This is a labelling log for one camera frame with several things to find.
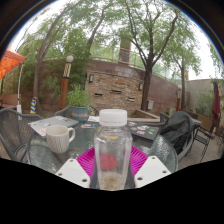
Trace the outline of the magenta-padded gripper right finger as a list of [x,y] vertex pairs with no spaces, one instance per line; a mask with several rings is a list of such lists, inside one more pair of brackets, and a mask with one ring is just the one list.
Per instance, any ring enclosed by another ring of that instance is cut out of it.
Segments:
[[136,147],[132,147],[131,150],[130,168],[136,188],[146,186],[171,174],[157,156],[147,156]]

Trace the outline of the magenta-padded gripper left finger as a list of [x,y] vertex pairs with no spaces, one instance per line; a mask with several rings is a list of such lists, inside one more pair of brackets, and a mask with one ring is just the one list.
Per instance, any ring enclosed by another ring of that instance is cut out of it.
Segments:
[[95,151],[90,148],[77,159],[68,159],[56,175],[84,188],[97,186]]

